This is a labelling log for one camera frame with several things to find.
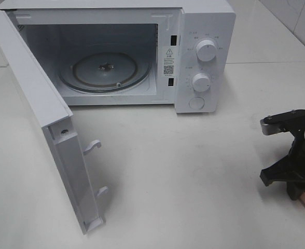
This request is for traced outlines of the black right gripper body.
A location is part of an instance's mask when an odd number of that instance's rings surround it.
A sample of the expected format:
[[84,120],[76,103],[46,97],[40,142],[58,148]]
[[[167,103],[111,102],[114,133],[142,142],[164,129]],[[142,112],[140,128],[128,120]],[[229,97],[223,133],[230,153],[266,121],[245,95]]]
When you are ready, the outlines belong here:
[[295,140],[288,155],[294,180],[288,183],[288,188],[305,189],[305,125],[292,128],[291,134]]

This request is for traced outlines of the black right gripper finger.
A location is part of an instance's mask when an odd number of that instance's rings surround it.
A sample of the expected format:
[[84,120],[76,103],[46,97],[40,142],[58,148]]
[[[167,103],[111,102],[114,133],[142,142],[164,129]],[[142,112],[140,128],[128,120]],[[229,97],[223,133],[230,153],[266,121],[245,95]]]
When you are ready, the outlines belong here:
[[303,193],[305,193],[305,180],[287,182],[287,194],[291,200],[298,200]]
[[290,182],[290,172],[293,169],[290,163],[275,163],[272,166],[261,170],[260,179],[265,186],[273,182]]

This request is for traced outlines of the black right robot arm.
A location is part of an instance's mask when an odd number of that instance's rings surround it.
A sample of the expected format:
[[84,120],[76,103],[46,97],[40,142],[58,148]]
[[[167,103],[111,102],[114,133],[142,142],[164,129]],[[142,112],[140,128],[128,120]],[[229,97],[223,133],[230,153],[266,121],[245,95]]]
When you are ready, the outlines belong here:
[[288,154],[261,170],[260,178],[265,186],[285,182],[289,197],[299,199],[305,193],[305,109],[267,116],[260,121],[260,125],[264,135],[289,132],[294,136]]

